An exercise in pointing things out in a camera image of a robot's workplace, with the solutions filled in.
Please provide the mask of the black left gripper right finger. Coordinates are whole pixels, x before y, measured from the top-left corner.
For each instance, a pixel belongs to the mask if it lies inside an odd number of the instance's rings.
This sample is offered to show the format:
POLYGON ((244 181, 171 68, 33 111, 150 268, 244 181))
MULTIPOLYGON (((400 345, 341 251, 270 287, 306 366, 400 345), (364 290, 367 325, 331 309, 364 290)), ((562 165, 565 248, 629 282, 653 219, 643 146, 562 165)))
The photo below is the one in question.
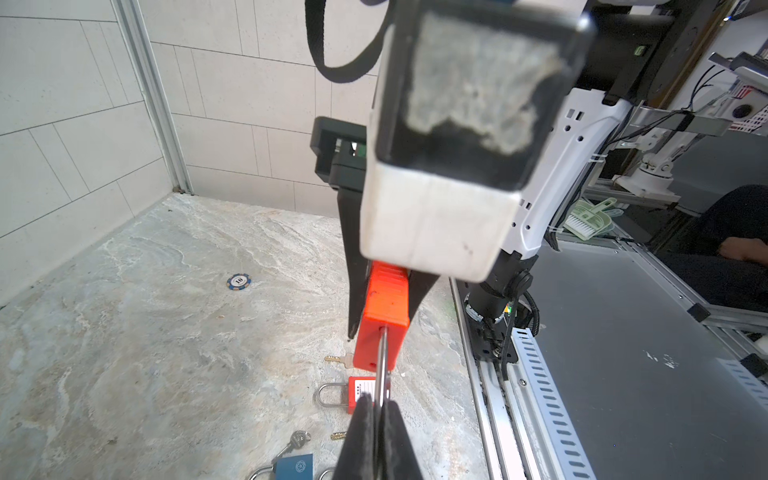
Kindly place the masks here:
POLYGON ((384 401, 379 421, 379 478, 423 479, 400 408, 393 400, 384 401))

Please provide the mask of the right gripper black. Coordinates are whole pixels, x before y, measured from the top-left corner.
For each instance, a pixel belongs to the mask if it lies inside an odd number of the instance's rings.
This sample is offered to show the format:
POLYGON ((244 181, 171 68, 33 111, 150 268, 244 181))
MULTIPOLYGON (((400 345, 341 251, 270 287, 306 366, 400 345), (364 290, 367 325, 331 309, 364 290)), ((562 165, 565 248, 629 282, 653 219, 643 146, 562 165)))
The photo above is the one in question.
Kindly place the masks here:
POLYGON ((318 116, 310 148, 316 156, 315 173, 336 193, 349 282, 347 336, 353 339, 362 320, 371 267, 371 261, 360 250, 366 128, 318 116))

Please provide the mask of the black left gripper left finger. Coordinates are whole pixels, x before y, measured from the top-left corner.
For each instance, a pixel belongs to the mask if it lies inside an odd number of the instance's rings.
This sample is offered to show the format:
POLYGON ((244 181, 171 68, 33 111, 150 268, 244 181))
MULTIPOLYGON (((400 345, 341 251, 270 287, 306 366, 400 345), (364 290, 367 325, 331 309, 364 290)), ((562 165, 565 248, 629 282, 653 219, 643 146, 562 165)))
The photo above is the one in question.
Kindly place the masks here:
POLYGON ((335 480, 373 480, 376 476, 376 409, 372 396, 357 401, 336 463, 335 480))

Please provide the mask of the blue padlock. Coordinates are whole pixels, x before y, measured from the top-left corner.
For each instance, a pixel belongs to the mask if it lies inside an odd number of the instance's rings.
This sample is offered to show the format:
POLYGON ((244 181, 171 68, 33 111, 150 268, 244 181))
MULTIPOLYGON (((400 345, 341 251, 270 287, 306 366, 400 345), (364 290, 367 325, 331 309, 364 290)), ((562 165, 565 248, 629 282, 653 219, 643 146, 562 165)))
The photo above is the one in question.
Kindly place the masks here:
POLYGON ((333 479, 335 468, 327 467, 315 474, 312 453, 294 454, 312 441, 312 435, 305 430, 295 430, 286 444, 266 465, 257 467, 247 479, 333 479))

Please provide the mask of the red padlock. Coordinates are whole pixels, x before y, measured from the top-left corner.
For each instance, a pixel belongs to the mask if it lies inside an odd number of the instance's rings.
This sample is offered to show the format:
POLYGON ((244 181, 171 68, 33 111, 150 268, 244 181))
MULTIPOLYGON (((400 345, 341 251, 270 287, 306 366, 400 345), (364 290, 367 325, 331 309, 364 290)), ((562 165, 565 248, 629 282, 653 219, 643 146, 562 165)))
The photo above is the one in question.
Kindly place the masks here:
POLYGON ((390 375, 386 374, 379 382, 374 376, 350 376, 342 382, 327 382, 321 384, 314 392, 314 402, 321 408, 342 409, 353 414, 363 396, 371 398, 375 407, 383 404, 383 399, 389 395, 391 386, 390 375))
POLYGON ((392 371, 410 326, 409 279, 404 268, 371 264, 363 283, 350 289, 349 328, 355 332, 354 368, 392 371))

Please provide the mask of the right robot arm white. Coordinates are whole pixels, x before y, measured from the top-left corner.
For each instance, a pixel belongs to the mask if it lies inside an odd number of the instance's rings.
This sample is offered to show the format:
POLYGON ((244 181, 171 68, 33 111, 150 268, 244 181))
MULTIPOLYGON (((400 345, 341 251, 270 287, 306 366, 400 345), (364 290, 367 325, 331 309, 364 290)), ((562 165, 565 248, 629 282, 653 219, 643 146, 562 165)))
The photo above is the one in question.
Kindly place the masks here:
POLYGON ((582 170, 635 106, 676 78, 717 1, 389 1, 352 61, 325 58, 329 14, 304 5, 307 43, 335 84, 379 77, 367 125, 318 117, 315 171, 337 195, 355 367, 394 366, 442 276, 469 285, 475 354, 513 363, 543 242, 582 170))

